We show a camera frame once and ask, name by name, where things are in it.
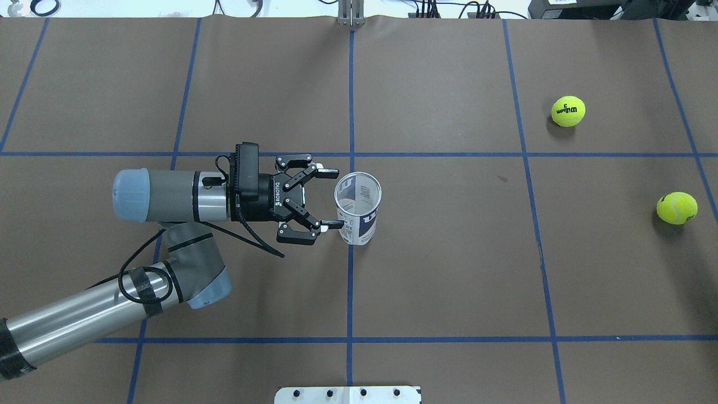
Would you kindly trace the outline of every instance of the label on cup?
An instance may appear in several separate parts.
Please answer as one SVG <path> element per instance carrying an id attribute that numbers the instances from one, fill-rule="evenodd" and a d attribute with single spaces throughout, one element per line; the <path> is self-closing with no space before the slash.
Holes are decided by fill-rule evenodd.
<path id="1" fill-rule="evenodd" d="M 351 173 L 340 180 L 335 188 L 337 217 L 344 221 L 339 230 L 347 244 L 364 245 L 376 231 L 376 214 L 379 212 L 381 187 L 366 173 Z"/>

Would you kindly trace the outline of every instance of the tennis ball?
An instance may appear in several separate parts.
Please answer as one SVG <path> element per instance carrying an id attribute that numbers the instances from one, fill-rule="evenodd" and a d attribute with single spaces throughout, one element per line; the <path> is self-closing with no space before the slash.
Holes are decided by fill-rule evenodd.
<path id="1" fill-rule="evenodd" d="M 586 106 L 580 98 L 565 96 L 559 98 L 551 108 L 551 119 L 560 127 L 573 127 L 586 115 Z"/>
<path id="2" fill-rule="evenodd" d="M 656 213 L 666 223 L 683 224 L 696 217 L 698 203 L 685 192 L 671 192 L 658 199 Z"/>

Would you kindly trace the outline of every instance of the white label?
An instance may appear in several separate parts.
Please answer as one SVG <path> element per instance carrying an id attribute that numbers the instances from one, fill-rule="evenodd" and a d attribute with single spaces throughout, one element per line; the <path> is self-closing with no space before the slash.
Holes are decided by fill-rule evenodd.
<path id="1" fill-rule="evenodd" d="M 544 15 L 541 18 L 542 19 L 559 18 L 562 11 L 563 10 L 546 10 L 546 11 L 544 11 Z"/>

